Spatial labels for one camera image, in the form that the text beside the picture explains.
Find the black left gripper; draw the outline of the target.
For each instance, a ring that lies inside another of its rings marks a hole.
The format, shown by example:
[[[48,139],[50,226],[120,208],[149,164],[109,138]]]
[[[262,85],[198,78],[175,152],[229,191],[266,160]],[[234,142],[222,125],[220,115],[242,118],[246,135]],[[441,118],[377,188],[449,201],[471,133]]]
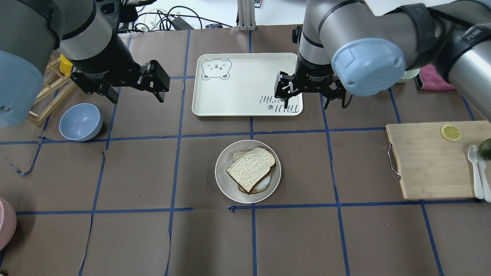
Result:
[[[144,66],[135,63],[129,69],[103,69],[98,73],[85,73],[82,66],[82,63],[72,62],[70,79],[83,93],[104,96],[112,103],[117,103],[119,98],[114,86],[150,92],[159,102],[164,102],[165,92],[170,89],[170,77],[156,60]]]

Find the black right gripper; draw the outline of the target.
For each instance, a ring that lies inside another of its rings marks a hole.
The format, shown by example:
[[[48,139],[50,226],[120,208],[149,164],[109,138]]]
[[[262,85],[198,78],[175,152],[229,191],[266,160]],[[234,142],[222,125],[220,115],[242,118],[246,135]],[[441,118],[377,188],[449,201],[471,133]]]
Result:
[[[334,71],[331,64],[314,64],[305,58],[297,58],[296,70],[293,75],[280,71],[275,83],[275,98],[283,100],[283,108],[288,108],[289,99],[300,93],[324,94],[326,102],[341,100],[341,107],[347,108],[352,95],[346,100],[347,91],[340,79],[333,79]]]

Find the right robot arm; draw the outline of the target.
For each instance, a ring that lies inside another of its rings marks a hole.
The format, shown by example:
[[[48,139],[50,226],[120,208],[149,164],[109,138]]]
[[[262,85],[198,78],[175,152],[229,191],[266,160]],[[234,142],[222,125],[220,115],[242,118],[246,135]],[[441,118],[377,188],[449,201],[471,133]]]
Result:
[[[364,0],[309,0],[292,33],[293,75],[279,72],[275,98],[300,93],[328,101],[389,89],[428,64],[490,120],[490,1],[402,5],[376,16]]]

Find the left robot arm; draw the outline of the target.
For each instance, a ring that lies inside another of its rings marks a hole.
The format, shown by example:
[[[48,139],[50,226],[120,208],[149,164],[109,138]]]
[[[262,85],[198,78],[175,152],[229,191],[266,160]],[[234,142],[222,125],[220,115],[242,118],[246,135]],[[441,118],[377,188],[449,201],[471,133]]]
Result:
[[[21,124],[43,88],[53,51],[72,63],[70,78],[86,94],[118,102],[115,87],[148,91],[164,102],[170,77],[158,61],[134,61],[117,34],[146,0],[2,0],[1,126]]]

